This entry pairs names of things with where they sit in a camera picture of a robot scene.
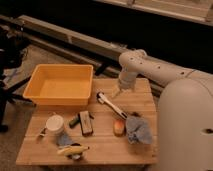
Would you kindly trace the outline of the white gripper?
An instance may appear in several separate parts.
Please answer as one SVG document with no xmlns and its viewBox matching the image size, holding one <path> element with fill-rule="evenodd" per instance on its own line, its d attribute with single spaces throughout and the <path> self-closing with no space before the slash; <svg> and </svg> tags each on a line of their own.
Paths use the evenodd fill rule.
<svg viewBox="0 0 213 171">
<path fill-rule="evenodd" d="M 131 89 L 132 92 L 135 92 L 136 77 L 136 72 L 130 72 L 126 69 L 122 69 L 118 77 L 118 87 L 120 89 L 118 87 L 115 87 L 112 91 L 112 97 L 117 97 L 122 92 L 122 90 Z"/>
</svg>

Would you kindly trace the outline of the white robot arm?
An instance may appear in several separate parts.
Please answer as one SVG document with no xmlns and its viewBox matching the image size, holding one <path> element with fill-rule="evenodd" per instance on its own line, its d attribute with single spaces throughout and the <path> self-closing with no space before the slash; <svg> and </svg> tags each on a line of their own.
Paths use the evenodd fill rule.
<svg viewBox="0 0 213 171">
<path fill-rule="evenodd" d="M 163 87 L 156 171 L 213 171 L 213 74 L 150 58 L 142 49 L 118 60 L 121 90 L 133 89 L 138 75 Z"/>
</svg>

